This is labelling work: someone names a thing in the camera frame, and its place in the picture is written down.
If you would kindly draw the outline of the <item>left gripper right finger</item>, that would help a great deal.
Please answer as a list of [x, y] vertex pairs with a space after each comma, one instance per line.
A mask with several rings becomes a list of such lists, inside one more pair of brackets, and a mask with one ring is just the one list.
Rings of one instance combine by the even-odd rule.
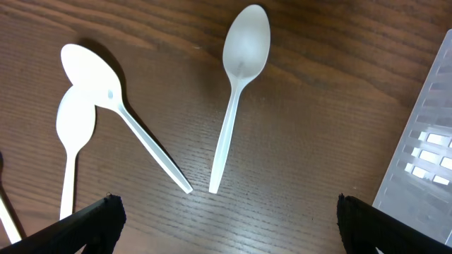
[[347, 254], [441, 253], [451, 248], [353, 196], [338, 196], [337, 225]]

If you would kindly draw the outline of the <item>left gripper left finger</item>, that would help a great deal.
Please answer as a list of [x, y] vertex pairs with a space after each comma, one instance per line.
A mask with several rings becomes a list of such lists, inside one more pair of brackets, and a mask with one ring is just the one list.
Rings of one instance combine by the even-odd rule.
[[121, 198], [109, 194], [2, 253], [112, 253], [126, 223]]

